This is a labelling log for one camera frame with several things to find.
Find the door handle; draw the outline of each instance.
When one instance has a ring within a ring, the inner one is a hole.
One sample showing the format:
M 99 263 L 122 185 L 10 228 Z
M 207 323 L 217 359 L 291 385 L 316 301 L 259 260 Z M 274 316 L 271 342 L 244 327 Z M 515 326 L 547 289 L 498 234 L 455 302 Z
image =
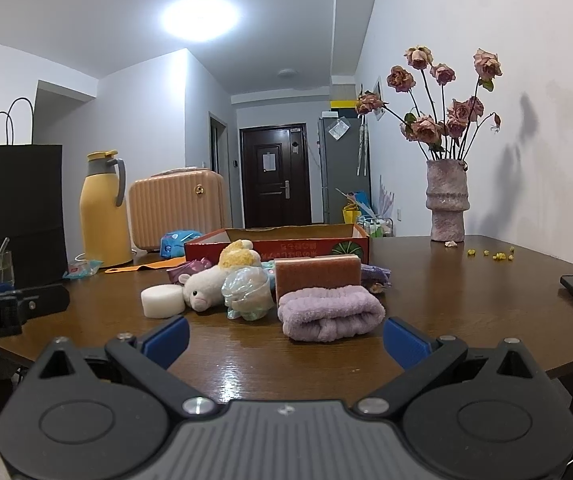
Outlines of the door handle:
M 284 181 L 284 186 L 280 187 L 280 189 L 284 189 L 284 198 L 289 199 L 291 198 L 291 184 L 288 180 Z

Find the white sponge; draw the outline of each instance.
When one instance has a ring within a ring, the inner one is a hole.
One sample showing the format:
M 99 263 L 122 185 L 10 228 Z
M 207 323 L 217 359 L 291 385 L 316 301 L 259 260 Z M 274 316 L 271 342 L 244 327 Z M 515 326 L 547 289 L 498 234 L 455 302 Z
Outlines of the white sponge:
M 141 293 L 144 315 L 164 319 L 184 312 L 184 297 L 180 285 L 155 285 Z

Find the thermos handle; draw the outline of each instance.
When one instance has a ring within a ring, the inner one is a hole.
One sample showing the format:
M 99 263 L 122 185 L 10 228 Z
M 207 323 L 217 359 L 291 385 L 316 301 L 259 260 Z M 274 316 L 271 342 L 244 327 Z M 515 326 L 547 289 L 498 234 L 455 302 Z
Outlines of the thermos handle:
M 109 165 L 118 165 L 119 172 L 119 184 L 118 184 L 118 196 L 116 197 L 116 207 L 120 207 L 122 202 L 124 202 L 124 192 L 126 190 L 126 168 L 124 167 L 124 160 L 121 158 L 114 158 L 109 162 Z

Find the ceiling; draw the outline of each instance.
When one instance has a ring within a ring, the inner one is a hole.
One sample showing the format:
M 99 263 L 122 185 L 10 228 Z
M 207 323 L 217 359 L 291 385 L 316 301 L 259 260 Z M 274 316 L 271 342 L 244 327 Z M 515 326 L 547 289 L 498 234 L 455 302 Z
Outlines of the ceiling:
M 187 47 L 231 94 L 308 89 L 329 84 L 331 63 L 355 72 L 374 0 L 229 0 L 240 22 L 206 43 L 162 28 L 175 1 L 0 0 L 0 44 L 97 78 Z M 297 75 L 278 78 L 285 68 Z

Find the vase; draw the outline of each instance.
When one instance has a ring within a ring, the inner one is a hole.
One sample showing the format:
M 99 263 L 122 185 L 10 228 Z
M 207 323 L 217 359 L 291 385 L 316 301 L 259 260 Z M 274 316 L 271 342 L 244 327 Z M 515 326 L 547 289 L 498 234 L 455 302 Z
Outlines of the vase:
M 465 163 L 453 158 L 427 161 L 427 208 L 433 213 L 431 240 L 463 242 L 470 208 Z

